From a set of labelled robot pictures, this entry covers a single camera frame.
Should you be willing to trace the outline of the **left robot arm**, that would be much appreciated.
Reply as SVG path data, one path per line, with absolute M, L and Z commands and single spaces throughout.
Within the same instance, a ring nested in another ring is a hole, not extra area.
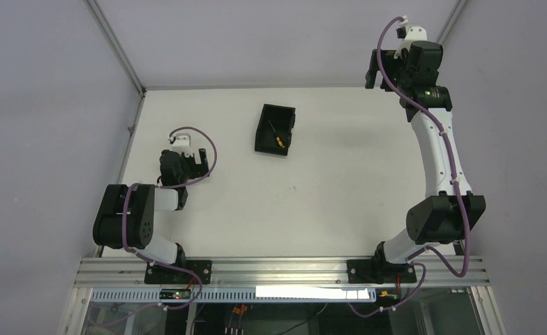
M 157 211 L 181 211 L 188 199 L 186 184 L 207 176 L 207 152 L 195 154 L 164 150 L 159 158 L 159 185 L 110 184 L 105 189 L 93 224 L 93 240 L 99 246 L 131 251 L 168 265 L 186 268 L 183 247 L 154 232 Z

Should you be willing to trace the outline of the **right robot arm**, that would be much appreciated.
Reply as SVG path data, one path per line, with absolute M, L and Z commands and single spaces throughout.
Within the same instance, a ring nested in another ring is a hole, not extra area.
M 486 210 L 484 196 L 473 193 L 460 166 L 451 97 L 437 85 L 442 58 L 443 47 L 428 41 L 399 52 L 377 48 L 371 55 L 366 88 L 373 88 L 380 73 L 381 88 L 399 96 L 419 143 L 426 184 L 425 198 L 408 210 L 405 228 L 377 246 L 370 265 L 374 274 L 407 272 L 424 251 L 454 241 L 462 241 L 468 255 L 471 230 Z

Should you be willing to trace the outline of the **small yellow black screwdriver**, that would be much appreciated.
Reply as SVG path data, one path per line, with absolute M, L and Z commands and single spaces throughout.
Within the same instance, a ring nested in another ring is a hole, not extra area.
M 278 147 L 286 148 L 285 141 L 282 139 L 280 133 L 276 130 L 276 128 L 274 127 L 274 125 L 272 124 L 270 120 L 268 120 L 268 124 L 270 125 L 270 128 L 272 129 L 272 135 Z

